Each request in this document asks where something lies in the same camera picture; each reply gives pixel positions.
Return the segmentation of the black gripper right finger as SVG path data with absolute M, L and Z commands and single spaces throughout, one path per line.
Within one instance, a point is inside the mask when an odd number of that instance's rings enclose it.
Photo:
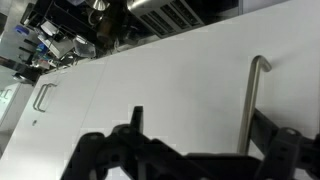
M 255 180 L 295 180 L 297 169 L 320 180 L 320 134 L 311 139 L 295 129 L 280 128 L 256 109 L 250 139 L 264 155 Z

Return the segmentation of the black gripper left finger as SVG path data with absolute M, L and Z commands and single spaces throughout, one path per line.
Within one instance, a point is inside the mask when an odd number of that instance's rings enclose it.
M 183 158 L 159 140 L 143 135 L 142 106 L 134 108 L 129 124 L 116 126 L 105 137 L 83 135 L 61 180 L 104 180 L 110 169 L 120 167 L 132 180 L 185 180 Z

